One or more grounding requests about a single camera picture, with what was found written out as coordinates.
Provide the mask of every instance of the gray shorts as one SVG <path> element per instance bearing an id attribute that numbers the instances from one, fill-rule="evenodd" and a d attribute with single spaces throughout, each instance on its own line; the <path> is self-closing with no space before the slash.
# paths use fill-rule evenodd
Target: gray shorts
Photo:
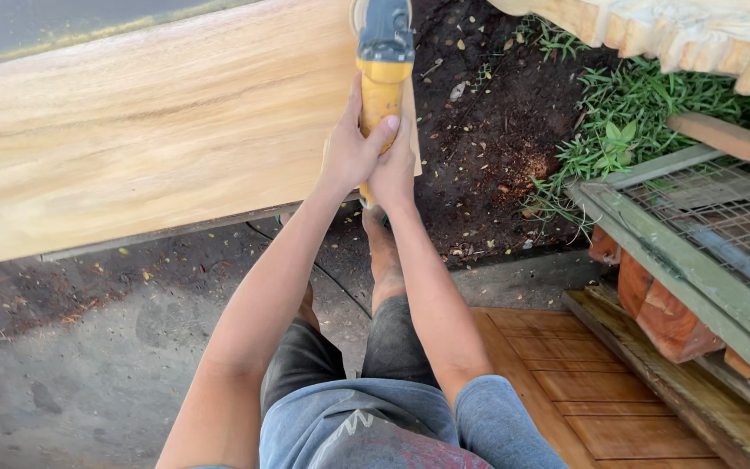
<path id="1" fill-rule="evenodd" d="M 369 324 L 361 378 L 386 378 L 438 388 L 430 361 L 412 327 L 405 294 L 384 300 Z M 295 318 L 265 372 L 263 417 L 271 406 L 300 388 L 346 379 L 343 355 L 306 321 Z"/>

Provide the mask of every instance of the power cord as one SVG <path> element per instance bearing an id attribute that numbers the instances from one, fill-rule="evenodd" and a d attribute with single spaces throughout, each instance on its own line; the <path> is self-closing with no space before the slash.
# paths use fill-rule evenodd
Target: power cord
<path id="1" fill-rule="evenodd" d="M 263 233 L 263 232 L 262 232 L 262 231 L 260 231 L 259 229 L 255 228 L 255 227 L 254 227 L 253 225 L 251 225 L 251 223 L 250 223 L 250 222 L 247 222 L 247 221 L 246 221 L 246 222 L 245 222 L 245 225 L 247 225 L 247 227 L 248 227 L 248 228 L 250 228 L 250 229 L 252 229 L 252 230 L 256 231 L 257 233 L 259 233 L 259 235 L 260 235 L 260 236 L 262 236 L 263 238 L 265 238 L 266 240 L 268 240 L 268 241 L 273 241 L 273 238 L 272 238 L 271 236 L 268 236 L 267 234 Z M 326 276 L 328 277 L 328 279 L 329 279 L 330 281 L 334 282 L 334 284 L 336 284 L 336 285 L 338 286 L 338 288 L 339 288 L 339 289 L 340 289 L 340 290 L 341 290 L 341 291 L 342 291 L 343 293 L 345 293 L 345 294 L 346 294 L 346 295 L 347 295 L 347 296 L 349 297 L 349 300 L 352 300 L 352 301 L 354 301 L 354 302 L 355 302 L 355 304 L 357 304 L 357 305 L 358 305 L 358 307 L 359 307 L 359 308 L 361 309 L 361 311 L 363 311 L 363 314 L 366 314 L 366 315 L 367 315 L 367 317 L 369 317 L 370 319 L 372 318 L 372 317 L 371 317 L 371 316 L 369 315 L 369 313 L 367 313 L 367 309 L 363 307 L 363 304 L 361 304 L 361 303 L 360 303 L 360 301 L 358 301 L 357 299 L 355 299 L 355 297 L 354 297 L 354 296 L 352 296 L 352 294 L 351 294 L 351 293 L 349 293 L 349 291 L 347 291 L 347 290 L 346 290 L 345 288 L 343 288 L 343 285 L 341 285 L 341 284 L 340 284 L 340 282 L 338 282 L 338 280 L 337 280 L 337 279 L 335 279 L 334 277 L 332 277 L 332 276 L 331 276 L 331 274 L 329 274 L 329 273 L 328 273 L 328 272 L 327 272 L 327 271 L 326 271 L 325 269 L 323 269 L 323 268 L 322 268 L 322 267 L 321 267 L 321 266 L 320 266 L 320 265 L 319 265 L 319 264 L 317 263 L 317 261 L 314 261 L 314 266 L 315 266 L 315 267 L 317 267 L 317 268 L 318 268 L 318 271 L 320 271 L 320 272 L 321 272 L 321 273 L 322 273 L 323 275 L 326 275 Z"/>

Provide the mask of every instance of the yellow angle grinder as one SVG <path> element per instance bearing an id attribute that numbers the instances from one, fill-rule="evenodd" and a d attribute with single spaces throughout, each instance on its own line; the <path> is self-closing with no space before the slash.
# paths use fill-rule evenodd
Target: yellow angle grinder
<path id="1" fill-rule="evenodd" d="M 401 117 L 404 80 L 412 72 L 416 52 L 412 48 L 409 0 L 353 0 L 349 12 L 352 30 L 358 35 L 356 63 L 362 72 L 361 133 L 368 137 L 390 114 Z M 387 151 L 395 135 L 384 144 Z M 363 205 L 375 206 L 366 182 L 361 184 Z"/>

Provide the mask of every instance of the person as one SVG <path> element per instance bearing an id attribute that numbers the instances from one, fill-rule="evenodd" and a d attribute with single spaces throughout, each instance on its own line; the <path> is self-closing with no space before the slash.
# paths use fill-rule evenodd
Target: person
<path id="1" fill-rule="evenodd" d="M 391 116 L 365 139 L 360 83 L 359 75 L 318 183 L 281 218 L 219 319 L 157 469 L 566 467 L 493 374 L 422 225 L 412 122 Z M 341 352 L 320 334 L 308 278 L 339 204 L 364 180 L 380 204 L 362 214 L 375 314 L 361 378 L 348 380 Z"/>

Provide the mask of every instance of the wire grid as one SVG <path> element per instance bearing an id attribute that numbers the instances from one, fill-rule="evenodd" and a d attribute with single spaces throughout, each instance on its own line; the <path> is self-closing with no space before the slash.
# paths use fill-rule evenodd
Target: wire grid
<path id="1" fill-rule="evenodd" d="M 750 287 L 750 162 L 723 156 L 621 192 Z"/>

